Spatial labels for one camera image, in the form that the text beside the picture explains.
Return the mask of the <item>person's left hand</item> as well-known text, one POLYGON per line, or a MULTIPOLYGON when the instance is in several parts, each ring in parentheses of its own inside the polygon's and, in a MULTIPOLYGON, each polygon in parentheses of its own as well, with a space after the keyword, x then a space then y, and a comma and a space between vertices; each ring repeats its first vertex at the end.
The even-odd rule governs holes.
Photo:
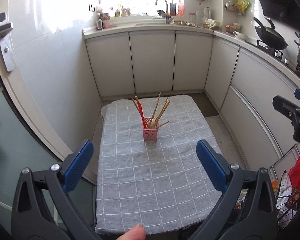
POLYGON ((145 240, 146 232, 141 224, 131 228, 128 232, 124 233, 117 240, 145 240))

